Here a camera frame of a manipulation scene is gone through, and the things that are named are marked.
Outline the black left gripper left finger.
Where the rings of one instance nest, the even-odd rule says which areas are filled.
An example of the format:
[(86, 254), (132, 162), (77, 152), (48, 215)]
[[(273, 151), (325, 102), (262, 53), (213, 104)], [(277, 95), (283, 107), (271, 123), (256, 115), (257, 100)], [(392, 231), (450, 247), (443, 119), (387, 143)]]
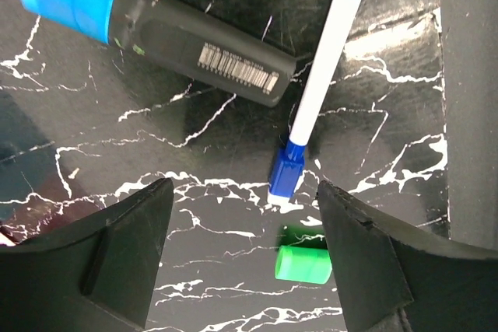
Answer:
[(158, 179), (123, 201), (1, 248), (3, 331), (143, 331), (174, 200)]

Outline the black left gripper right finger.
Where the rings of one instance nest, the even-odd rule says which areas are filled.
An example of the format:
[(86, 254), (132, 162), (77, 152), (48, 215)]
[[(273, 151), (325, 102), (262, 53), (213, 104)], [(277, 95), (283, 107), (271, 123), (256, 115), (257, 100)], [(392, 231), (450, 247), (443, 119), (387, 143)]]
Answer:
[(497, 252), (424, 231), (327, 181), (317, 202), (349, 331), (495, 331)]

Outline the black marker green cap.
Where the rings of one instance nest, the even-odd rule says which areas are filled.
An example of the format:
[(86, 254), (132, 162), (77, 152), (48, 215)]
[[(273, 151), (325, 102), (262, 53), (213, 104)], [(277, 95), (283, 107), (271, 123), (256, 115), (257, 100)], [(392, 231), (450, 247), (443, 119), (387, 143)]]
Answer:
[(281, 227), (274, 266), (275, 279), (324, 285), (331, 274), (332, 263), (321, 227)]

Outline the white pen blue cap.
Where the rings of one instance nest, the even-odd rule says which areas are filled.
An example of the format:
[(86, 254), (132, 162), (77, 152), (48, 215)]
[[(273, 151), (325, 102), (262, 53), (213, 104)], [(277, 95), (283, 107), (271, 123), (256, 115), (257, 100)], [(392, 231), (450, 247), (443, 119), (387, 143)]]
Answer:
[(304, 168), (304, 154), (361, 0), (331, 0), (288, 140), (275, 157), (267, 201), (289, 202)]

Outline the black marker blue cap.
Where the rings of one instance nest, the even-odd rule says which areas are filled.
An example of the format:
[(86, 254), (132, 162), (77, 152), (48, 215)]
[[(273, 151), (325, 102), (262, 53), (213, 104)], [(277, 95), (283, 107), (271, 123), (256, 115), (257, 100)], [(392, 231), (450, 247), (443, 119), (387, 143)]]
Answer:
[(178, 0), (21, 0), (25, 9), (178, 74), (275, 106), (296, 59)]

